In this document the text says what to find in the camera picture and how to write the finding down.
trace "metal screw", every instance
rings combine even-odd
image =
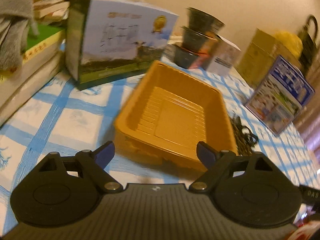
[[[117,190],[120,188],[120,184],[117,182],[108,182],[104,185],[107,190]]]
[[[193,187],[196,190],[205,190],[208,186],[204,182],[194,182],[191,184],[191,187]]]

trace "black plastic bowl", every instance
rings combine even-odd
[[[188,69],[190,67],[198,67],[202,64],[202,62],[206,61],[209,58],[209,55],[207,54],[200,54],[182,48],[181,45],[178,43],[176,43],[174,46],[175,53],[173,57],[173,62],[177,64],[179,67],[185,69]]]
[[[215,45],[218,44],[218,40],[216,38],[206,36],[185,26],[182,28],[184,29],[182,47],[185,49],[197,53],[209,54]]]
[[[189,28],[209,37],[214,37],[225,25],[222,21],[212,15],[195,8],[189,10]]]

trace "gray fabric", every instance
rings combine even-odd
[[[22,66],[28,30],[38,30],[33,18],[33,0],[0,0],[0,70]]]

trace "tablecloth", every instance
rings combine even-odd
[[[166,59],[163,61],[177,67]],[[275,137],[243,106],[252,93],[246,83],[202,69],[181,70],[223,93],[228,113],[239,115],[243,124],[258,135],[260,141],[255,150],[265,153],[294,184],[319,188],[316,168],[295,127],[291,124]],[[60,72],[4,124],[0,129],[0,235],[17,223],[9,199],[25,175],[51,151],[70,156],[83,149],[94,150],[112,140],[113,121],[142,77],[78,91],[69,74]],[[185,183],[188,187],[200,175],[169,161],[159,166],[143,165],[118,154],[106,171],[124,187],[127,182]],[[302,206],[297,217],[304,212],[305,206]]]

